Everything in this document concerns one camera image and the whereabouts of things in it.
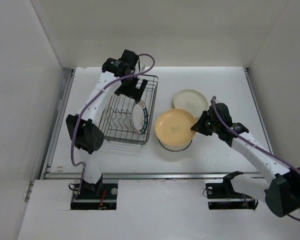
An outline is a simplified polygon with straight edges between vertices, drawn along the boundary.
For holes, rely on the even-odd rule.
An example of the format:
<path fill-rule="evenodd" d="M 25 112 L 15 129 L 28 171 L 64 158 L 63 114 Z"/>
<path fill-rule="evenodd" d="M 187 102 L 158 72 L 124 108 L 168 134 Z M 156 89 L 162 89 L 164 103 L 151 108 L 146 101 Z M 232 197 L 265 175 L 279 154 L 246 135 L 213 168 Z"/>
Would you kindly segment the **yellow bear plate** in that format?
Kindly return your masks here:
<path fill-rule="evenodd" d="M 203 110 L 202 112 L 196 112 L 195 115 L 194 115 L 194 118 L 196 120 L 199 120 L 202 117 L 202 115 L 207 114 L 207 113 L 208 113 L 207 110 Z"/>

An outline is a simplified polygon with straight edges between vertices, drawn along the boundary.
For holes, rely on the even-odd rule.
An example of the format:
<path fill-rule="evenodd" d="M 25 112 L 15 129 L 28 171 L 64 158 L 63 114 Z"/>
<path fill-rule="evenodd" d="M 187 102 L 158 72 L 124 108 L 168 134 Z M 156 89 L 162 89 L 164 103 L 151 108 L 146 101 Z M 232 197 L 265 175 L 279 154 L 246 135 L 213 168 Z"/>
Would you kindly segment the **cream white plate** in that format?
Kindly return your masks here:
<path fill-rule="evenodd" d="M 177 92 L 172 101 L 175 109 L 185 110 L 193 117 L 197 112 L 207 111 L 209 108 L 206 97 L 193 89 L 183 89 Z"/>

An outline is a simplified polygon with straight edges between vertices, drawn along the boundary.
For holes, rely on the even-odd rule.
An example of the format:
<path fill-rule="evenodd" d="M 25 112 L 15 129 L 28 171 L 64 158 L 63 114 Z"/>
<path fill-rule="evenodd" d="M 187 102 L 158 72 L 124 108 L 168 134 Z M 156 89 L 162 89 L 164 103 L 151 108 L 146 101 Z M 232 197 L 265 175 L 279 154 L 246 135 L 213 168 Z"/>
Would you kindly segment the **white plate dark green band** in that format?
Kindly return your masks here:
<path fill-rule="evenodd" d="M 149 123 L 149 113 L 143 100 L 134 103 L 131 111 L 131 121 L 133 129 L 138 135 L 146 133 Z"/>

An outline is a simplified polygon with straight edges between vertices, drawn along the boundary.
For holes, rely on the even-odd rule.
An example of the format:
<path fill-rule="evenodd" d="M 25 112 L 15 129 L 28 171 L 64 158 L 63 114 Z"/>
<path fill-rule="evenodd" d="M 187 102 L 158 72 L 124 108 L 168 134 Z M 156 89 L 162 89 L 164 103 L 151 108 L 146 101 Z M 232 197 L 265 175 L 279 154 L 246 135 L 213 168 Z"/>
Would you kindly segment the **grey wire dish rack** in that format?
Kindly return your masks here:
<path fill-rule="evenodd" d="M 132 124 L 132 109 L 135 102 L 125 95 L 113 94 L 105 107 L 99 124 L 99 129 L 109 142 L 120 142 L 126 144 L 145 145 L 150 137 L 152 121 L 155 110 L 157 86 L 159 78 L 156 75 L 142 75 L 140 81 L 148 80 L 141 100 L 145 102 L 148 110 L 148 126 L 145 134 L 139 135 L 135 132 Z"/>

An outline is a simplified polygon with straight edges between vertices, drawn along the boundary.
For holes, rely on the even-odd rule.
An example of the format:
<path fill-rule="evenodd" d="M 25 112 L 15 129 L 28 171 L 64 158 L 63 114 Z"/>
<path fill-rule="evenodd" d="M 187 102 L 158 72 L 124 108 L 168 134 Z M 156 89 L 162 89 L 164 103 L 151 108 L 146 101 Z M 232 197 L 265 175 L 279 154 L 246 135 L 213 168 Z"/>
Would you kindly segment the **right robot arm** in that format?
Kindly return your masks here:
<path fill-rule="evenodd" d="M 227 174 L 221 185 L 225 196 L 248 195 L 265 203 L 280 218 L 290 216 L 300 209 L 300 167 L 291 165 L 261 147 L 243 124 L 232 121 L 224 103 L 212 100 L 209 109 L 203 111 L 191 130 L 205 136 L 216 134 L 262 175 L 263 179 L 256 179 L 241 171 Z"/>

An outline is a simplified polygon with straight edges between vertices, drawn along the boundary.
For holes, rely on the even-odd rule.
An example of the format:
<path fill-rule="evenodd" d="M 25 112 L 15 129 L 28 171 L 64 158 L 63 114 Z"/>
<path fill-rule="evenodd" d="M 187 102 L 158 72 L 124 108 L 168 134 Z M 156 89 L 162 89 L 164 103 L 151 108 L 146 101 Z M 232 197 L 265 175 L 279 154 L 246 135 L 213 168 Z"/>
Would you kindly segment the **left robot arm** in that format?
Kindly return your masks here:
<path fill-rule="evenodd" d="M 90 198 L 94 199 L 101 195 L 102 186 L 98 181 L 102 174 L 99 170 L 93 170 L 91 176 L 85 180 L 89 161 L 76 163 L 75 149 L 86 151 L 91 155 L 101 148 L 105 135 L 99 129 L 99 124 L 105 107 L 114 94 L 124 95 L 137 103 L 140 102 L 148 81 L 143 80 L 140 87 L 137 87 L 137 84 L 139 76 L 146 72 L 140 65 L 140 56 L 131 50 L 124 50 L 118 59 L 108 58 L 102 65 L 95 87 L 80 111 L 66 117 L 65 123 L 71 139 L 71 163 L 75 167 L 82 166 L 77 189 L 83 187 Z"/>

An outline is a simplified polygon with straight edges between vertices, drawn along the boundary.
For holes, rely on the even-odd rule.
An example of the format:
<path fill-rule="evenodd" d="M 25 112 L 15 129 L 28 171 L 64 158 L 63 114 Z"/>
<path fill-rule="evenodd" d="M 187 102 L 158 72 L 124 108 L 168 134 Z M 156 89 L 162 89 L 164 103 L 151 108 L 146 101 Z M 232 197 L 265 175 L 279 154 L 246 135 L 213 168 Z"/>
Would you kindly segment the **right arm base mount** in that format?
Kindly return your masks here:
<path fill-rule="evenodd" d="M 243 193 L 227 193 L 222 182 L 206 182 L 202 195 L 209 210 L 255 210 L 259 201 Z"/>

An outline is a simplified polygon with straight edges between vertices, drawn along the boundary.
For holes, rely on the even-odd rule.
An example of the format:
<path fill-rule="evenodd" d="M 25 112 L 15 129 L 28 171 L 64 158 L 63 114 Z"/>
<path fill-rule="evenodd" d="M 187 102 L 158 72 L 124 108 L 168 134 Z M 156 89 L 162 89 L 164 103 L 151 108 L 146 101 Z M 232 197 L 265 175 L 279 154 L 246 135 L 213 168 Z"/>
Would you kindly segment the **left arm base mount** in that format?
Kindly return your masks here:
<path fill-rule="evenodd" d="M 86 181 L 70 183 L 72 191 L 71 210 L 116 210 L 118 183 L 103 183 L 100 179 L 96 184 Z"/>

